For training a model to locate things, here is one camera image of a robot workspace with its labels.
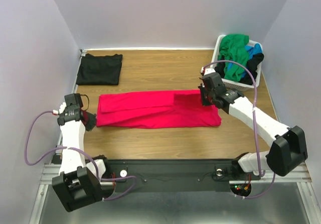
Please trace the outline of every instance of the folded red cloth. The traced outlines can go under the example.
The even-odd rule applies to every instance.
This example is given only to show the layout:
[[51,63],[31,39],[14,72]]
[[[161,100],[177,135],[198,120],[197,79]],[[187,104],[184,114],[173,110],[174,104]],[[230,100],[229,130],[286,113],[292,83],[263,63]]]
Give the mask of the folded red cloth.
[[97,126],[140,129],[219,126],[218,109],[199,90],[146,91],[99,97]]

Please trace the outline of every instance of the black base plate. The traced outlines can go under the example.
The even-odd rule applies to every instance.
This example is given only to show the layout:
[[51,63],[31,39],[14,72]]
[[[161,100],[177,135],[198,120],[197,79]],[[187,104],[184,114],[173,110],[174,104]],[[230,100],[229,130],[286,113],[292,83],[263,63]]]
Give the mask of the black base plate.
[[[229,192],[230,180],[244,180],[248,173],[232,173],[232,159],[201,160],[108,160],[111,170],[120,177],[121,170],[138,178],[135,192],[218,191]],[[217,176],[216,170],[223,170]],[[116,192],[124,192],[132,180],[117,181]]]

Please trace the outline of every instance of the screw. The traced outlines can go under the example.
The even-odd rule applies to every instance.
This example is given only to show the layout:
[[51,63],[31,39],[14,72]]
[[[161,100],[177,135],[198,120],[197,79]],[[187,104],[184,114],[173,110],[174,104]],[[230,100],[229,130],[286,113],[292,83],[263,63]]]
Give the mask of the screw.
[[221,177],[223,175],[223,170],[222,169],[216,169],[216,175],[218,177]]

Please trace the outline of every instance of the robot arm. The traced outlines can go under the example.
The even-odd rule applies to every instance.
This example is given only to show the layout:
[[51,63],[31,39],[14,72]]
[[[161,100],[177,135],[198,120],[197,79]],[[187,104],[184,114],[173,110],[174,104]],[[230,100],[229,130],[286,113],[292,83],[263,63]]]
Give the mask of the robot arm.
[[[199,86],[203,105],[215,105],[223,109],[248,127],[253,129],[253,105],[236,89],[227,90],[221,76],[212,68],[201,71],[203,84]],[[274,120],[263,111],[255,108],[258,135],[271,148],[260,152],[262,170],[272,170],[277,175],[285,176],[307,159],[307,150],[303,130],[288,126]],[[258,175],[256,153],[242,155],[238,164],[244,172]]]
[[70,148],[84,150],[84,134],[89,123],[88,113],[81,108],[80,94],[65,96],[60,106],[58,125],[62,133],[62,163],[59,175],[52,179],[52,187],[67,211],[73,211],[101,201],[113,193],[110,186],[100,184],[104,174],[110,176],[110,166],[105,156],[93,158],[98,166],[98,177],[91,162],[86,163],[84,156]]

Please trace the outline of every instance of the metal floor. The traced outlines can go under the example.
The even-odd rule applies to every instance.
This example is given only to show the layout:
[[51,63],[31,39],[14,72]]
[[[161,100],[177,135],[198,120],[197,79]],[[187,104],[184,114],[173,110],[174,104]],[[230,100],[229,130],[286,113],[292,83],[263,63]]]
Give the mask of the metal floor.
[[[253,194],[267,188],[253,183]],[[257,199],[242,200],[225,192],[130,193],[66,212],[49,186],[40,223],[105,224],[304,224],[310,223],[296,183],[275,183]]]

